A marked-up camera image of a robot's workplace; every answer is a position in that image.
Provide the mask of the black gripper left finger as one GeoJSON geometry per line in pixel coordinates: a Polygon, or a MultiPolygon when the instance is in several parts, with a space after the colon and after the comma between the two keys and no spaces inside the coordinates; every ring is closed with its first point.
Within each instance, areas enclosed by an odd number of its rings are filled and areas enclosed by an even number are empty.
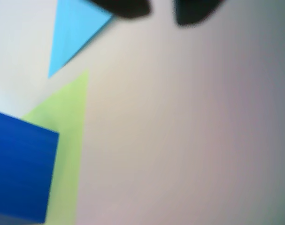
{"type": "Polygon", "coordinates": [[[124,19],[135,19],[151,13],[148,0],[90,0],[89,2],[124,19]]]}

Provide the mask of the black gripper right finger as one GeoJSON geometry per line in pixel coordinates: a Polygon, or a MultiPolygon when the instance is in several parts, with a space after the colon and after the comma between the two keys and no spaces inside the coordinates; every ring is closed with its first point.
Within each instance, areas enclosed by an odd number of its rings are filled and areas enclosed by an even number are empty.
{"type": "Polygon", "coordinates": [[[196,25],[210,17],[223,0],[176,0],[176,22],[180,26],[196,25]]]}

